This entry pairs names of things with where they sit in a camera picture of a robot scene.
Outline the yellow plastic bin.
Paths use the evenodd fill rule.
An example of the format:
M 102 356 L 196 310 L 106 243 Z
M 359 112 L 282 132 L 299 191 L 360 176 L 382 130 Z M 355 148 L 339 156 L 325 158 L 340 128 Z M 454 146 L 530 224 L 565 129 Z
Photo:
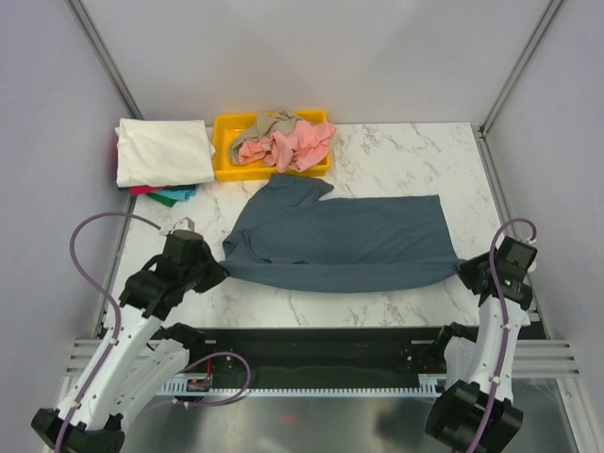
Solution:
M 327 112 L 323 109 L 302 109 L 294 113 L 313 124 L 320 124 L 328 120 Z M 215 179 L 220 182 L 266 180 L 276 174 L 275 167 L 264 166 L 261 160 L 246 165 L 235 165 L 230 161 L 228 148 L 236 137 L 251 127 L 256 121 L 256 112 L 225 113 L 217 115 L 214 119 L 212 131 L 212 144 L 215 154 L 212 157 L 212 166 Z M 317 165 L 306 172 L 297 173 L 288 170 L 290 175 L 319 177 L 325 176 L 332 164 L 330 145 L 326 157 Z

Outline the folded red t-shirt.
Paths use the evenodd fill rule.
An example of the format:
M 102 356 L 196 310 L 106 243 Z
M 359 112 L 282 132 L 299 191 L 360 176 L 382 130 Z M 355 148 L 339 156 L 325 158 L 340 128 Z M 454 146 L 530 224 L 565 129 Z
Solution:
M 152 187 L 152 186 L 142 185 L 142 186 L 130 187 L 128 190 L 132 196 L 140 196 L 140 195 L 154 193 L 156 191 L 159 191 L 159 190 L 161 190 L 161 187 Z

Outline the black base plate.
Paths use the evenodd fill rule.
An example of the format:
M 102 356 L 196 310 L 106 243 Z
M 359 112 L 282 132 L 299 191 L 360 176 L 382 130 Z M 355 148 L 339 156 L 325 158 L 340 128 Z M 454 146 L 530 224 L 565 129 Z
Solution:
M 155 339 L 178 340 L 195 372 L 210 371 L 215 389 L 247 386 L 267 391 L 413 388 L 422 374 L 445 372 L 445 343 L 475 340 L 478 330 L 445 327 L 211 328 L 176 324 Z M 208 367 L 202 357 L 215 356 Z

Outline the blue-grey t-shirt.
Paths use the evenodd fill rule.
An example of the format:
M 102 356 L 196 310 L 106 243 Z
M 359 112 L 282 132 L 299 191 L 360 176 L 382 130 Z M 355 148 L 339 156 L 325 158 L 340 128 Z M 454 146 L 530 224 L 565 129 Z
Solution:
M 223 241 L 234 278 L 303 292 L 421 288 L 452 277 L 459 258 L 436 195 L 329 197 L 318 178 L 273 175 Z

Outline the beige t-shirt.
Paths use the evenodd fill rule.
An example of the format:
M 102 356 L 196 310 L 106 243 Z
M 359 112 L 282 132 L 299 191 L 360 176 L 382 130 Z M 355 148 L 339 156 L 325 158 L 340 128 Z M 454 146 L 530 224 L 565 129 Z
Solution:
M 239 155 L 245 141 L 259 142 L 261 139 L 270 137 L 276 131 L 289 135 L 300 120 L 302 120 L 301 116 L 288 109 L 280 109 L 271 114 L 258 113 L 252 126 L 231 142 L 228 148 L 230 162 L 241 165 Z

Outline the folded green t-shirt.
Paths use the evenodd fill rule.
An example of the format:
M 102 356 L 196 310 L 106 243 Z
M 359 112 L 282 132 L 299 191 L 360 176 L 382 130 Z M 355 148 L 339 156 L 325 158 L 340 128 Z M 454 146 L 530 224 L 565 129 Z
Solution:
M 173 207 L 176 203 L 188 200 L 187 194 L 182 192 L 157 191 L 148 193 L 147 196 L 168 208 Z

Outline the folded white t-shirt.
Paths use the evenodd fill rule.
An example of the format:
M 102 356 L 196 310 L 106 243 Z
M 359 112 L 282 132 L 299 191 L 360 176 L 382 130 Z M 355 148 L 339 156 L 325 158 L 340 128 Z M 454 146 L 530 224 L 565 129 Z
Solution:
M 122 118 L 115 132 L 116 184 L 120 188 L 172 187 L 214 180 L 215 148 L 202 120 Z

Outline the pink t-shirt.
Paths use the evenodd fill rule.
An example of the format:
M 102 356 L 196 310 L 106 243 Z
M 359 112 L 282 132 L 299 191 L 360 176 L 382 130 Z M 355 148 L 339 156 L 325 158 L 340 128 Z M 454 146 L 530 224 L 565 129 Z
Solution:
M 302 173 L 327 156 L 336 131 L 337 127 L 330 122 L 313 125 L 297 120 L 289 134 L 276 130 L 259 140 L 244 140 L 236 162 L 246 165 L 261 160 L 264 166 L 275 167 L 279 173 L 288 170 Z

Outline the folded light blue t-shirt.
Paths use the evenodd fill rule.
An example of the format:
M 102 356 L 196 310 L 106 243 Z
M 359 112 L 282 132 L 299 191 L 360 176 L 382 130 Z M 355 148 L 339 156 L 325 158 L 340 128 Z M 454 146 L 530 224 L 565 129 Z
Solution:
M 197 184 L 165 187 L 156 191 L 156 194 L 175 201 L 187 201 L 196 195 Z

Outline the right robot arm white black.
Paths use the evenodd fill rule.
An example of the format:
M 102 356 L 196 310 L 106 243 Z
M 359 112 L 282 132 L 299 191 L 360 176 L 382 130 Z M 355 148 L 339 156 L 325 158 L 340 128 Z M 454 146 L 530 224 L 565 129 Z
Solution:
M 533 290 L 525 278 L 537 250 L 506 237 L 500 246 L 460 264 L 457 275 L 478 296 L 478 333 L 451 324 L 432 345 L 446 371 L 445 388 L 428 415 L 426 433 L 454 452 L 500 452 L 522 427 L 513 405 L 512 365 Z

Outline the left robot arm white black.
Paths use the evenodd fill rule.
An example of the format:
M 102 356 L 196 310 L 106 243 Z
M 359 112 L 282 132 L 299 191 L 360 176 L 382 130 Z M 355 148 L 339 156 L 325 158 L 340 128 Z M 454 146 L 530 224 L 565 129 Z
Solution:
M 42 441 L 56 452 L 119 451 L 160 387 L 206 363 L 198 329 L 163 322 L 187 292 L 204 293 L 227 276 L 202 235 L 169 233 L 162 252 L 126 281 L 115 323 L 73 389 L 54 409 L 34 415 L 31 426 Z

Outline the right aluminium post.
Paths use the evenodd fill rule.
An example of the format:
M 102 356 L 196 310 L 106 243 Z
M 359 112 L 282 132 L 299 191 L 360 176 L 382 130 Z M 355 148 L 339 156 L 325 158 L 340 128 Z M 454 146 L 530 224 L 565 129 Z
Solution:
M 504 109 L 516 85 L 529 67 L 529 64 L 539 50 L 549 29 L 552 27 L 566 3 L 566 0 L 549 0 L 546 2 L 544 11 L 541 13 L 534 28 L 530 32 L 528 39 L 507 75 L 504 84 L 495 97 L 494 103 L 491 105 L 485 119 L 478 127 L 478 135 L 483 141 L 486 140 L 489 132 L 494 127 L 499 114 Z

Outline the aluminium frame rail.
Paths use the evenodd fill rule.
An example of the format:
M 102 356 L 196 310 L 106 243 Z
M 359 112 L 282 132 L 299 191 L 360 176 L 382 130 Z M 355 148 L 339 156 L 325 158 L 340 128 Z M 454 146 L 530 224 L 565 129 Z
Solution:
M 64 376 L 78 377 L 100 343 L 100 340 L 76 340 Z M 579 367 L 566 341 L 518 340 L 512 375 L 514 378 L 577 378 Z

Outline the aluminium post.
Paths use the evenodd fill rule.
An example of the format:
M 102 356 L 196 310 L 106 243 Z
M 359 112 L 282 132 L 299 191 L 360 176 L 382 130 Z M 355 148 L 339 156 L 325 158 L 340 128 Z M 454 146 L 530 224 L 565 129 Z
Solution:
M 494 103 L 491 105 L 485 119 L 478 127 L 478 135 L 483 141 L 486 140 L 489 132 L 494 127 L 499 114 L 504 109 L 516 85 L 529 67 L 529 64 L 539 50 L 549 29 L 552 27 L 566 3 L 566 0 L 549 0 L 546 2 L 544 11 L 541 13 L 534 28 L 530 32 L 528 39 L 507 75 L 504 84 L 495 97 Z
M 142 120 L 143 114 L 85 2 L 81 0 L 66 0 L 65 4 L 74 16 L 75 21 L 99 60 L 110 84 L 126 108 L 127 113 L 132 118 Z

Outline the left aluminium post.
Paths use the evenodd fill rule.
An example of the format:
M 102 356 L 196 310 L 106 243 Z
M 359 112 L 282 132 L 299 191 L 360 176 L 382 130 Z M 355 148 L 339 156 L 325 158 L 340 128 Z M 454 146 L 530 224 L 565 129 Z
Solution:
M 143 114 L 85 2 L 81 0 L 66 0 L 65 4 L 74 16 L 75 21 L 99 60 L 110 84 L 126 108 L 127 113 L 132 118 L 142 120 Z

